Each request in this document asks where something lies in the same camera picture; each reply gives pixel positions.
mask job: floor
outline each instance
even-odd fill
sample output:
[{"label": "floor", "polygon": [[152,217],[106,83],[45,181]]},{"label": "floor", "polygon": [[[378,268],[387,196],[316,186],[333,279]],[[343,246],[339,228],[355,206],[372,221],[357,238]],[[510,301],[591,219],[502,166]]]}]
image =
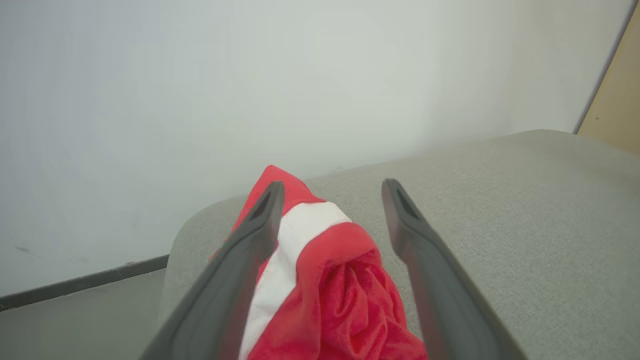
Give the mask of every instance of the floor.
[{"label": "floor", "polygon": [[164,269],[0,313],[0,359],[137,359],[157,327]]}]

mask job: red cloth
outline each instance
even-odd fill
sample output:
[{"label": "red cloth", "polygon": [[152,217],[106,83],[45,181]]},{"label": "red cloth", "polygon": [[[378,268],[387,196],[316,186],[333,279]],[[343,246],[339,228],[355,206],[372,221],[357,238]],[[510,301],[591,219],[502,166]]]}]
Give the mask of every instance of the red cloth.
[{"label": "red cloth", "polygon": [[273,181],[285,186],[278,246],[260,268],[240,358],[427,359],[371,237],[302,181],[267,167],[234,229]]}]

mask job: gray baseboard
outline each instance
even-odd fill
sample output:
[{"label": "gray baseboard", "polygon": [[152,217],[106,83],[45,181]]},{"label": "gray baseboard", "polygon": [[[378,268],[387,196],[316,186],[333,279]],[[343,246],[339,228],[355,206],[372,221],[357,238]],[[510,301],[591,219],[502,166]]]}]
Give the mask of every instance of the gray baseboard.
[{"label": "gray baseboard", "polygon": [[59,282],[41,288],[24,291],[0,298],[0,311],[14,309],[16,307],[34,304],[36,302],[53,299],[55,297],[69,295],[77,291],[94,288],[96,286],[108,284],[110,282],[124,280],[126,278],[146,274],[156,270],[166,268],[169,255],[158,258],[140,261],[125,265],[120,268],[99,272],[77,279]]}]

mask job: wooden door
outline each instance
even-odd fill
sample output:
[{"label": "wooden door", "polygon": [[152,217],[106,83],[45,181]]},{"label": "wooden door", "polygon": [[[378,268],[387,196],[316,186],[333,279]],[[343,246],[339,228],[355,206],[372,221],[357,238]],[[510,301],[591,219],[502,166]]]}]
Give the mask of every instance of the wooden door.
[{"label": "wooden door", "polygon": [[578,135],[640,155],[640,6],[598,88]]}]

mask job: white wall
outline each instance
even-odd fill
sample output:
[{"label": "white wall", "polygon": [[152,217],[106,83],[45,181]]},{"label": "white wall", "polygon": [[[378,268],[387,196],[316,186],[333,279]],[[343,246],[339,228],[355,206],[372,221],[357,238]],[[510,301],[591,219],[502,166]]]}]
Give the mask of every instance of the white wall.
[{"label": "white wall", "polygon": [[0,296],[167,254],[309,178],[572,131],[631,0],[0,3]]}]

